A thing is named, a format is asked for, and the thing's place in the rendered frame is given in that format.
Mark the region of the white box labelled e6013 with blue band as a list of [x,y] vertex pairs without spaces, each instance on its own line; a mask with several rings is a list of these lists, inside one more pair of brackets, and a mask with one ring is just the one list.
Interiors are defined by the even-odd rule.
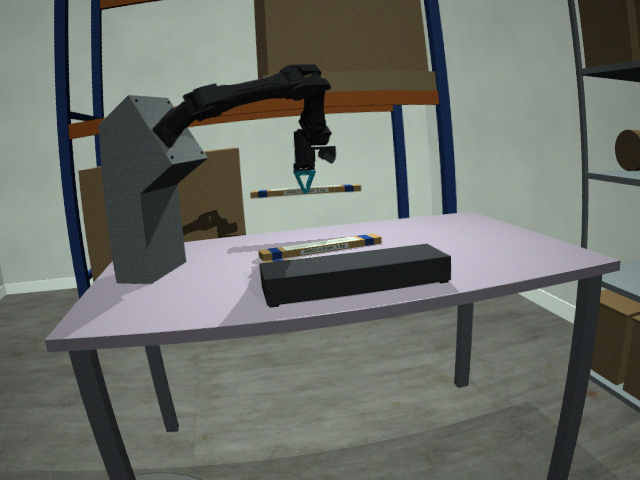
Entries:
[[382,237],[375,234],[258,250],[263,261],[317,254],[362,246],[382,244]]

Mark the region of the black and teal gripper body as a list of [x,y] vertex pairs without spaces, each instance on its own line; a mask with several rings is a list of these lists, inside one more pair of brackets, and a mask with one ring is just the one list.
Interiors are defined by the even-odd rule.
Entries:
[[[315,162],[304,163],[304,147],[311,147],[311,146],[295,147],[294,171],[315,170]],[[305,168],[305,169],[300,169],[300,168]]]

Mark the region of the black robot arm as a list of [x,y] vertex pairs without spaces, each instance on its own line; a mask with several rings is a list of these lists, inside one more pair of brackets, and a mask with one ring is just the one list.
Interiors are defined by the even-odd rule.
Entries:
[[[306,75],[309,76],[304,77]],[[196,88],[183,95],[185,103],[183,101],[175,109],[171,108],[153,127],[153,131],[170,148],[183,130],[195,120],[201,122],[212,116],[220,116],[222,112],[234,107],[266,99],[304,99],[304,110],[298,121],[302,129],[294,131],[294,147],[326,145],[332,133],[326,125],[324,95],[325,91],[331,89],[331,85],[320,75],[321,71],[315,64],[288,65],[279,73],[266,78],[233,85],[217,86],[215,83]],[[304,163],[316,162],[316,149],[321,149],[317,153],[319,158],[333,164],[336,146],[304,147]]]

